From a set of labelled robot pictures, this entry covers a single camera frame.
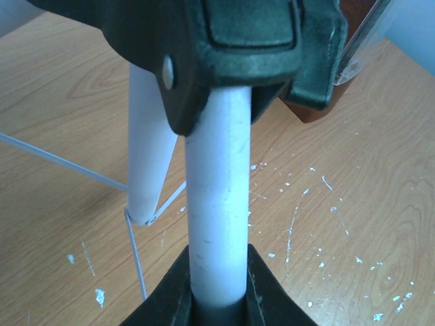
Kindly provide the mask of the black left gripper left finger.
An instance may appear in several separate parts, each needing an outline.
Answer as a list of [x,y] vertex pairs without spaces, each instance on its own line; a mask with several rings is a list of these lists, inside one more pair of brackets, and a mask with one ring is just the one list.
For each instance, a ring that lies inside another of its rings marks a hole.
[[188,247],[168,269],[151,295],[121,326],[189,326],[192,324],[192,292]]

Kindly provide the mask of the brown wooden metronome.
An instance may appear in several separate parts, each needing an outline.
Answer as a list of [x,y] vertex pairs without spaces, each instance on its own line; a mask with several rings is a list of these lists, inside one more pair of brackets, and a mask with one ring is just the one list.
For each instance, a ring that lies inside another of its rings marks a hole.
[[341,1],[299,1],[302,64],[279,98],[304,123],[326,116],[351,80],[335,86],[348,36]]

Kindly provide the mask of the white music stand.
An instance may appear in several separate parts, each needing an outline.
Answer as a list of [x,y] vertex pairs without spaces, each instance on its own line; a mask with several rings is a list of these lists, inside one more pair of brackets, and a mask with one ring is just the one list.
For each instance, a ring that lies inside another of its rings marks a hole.
[[1,2],[2,35],[51,12],[99,29],[156,77],[186,142],[191,289],[208,309],[246,292],[251,124],[300,70],[298,2]]

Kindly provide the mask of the clear plastic metronome cover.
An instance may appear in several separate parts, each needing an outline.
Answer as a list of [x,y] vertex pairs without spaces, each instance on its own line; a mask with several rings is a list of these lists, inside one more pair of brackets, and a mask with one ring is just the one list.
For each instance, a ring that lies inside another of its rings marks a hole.
[[335,86],[349,82],[362,70],[369,51],[391,24],[396,4],[396,1],[341,1],[349,30]]

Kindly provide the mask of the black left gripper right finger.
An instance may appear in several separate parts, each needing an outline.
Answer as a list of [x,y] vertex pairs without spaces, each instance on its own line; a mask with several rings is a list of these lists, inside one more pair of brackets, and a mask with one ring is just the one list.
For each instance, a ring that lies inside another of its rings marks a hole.
[[259,252],[248,245],[245,320],[254,326],[316,326],[286,293]]

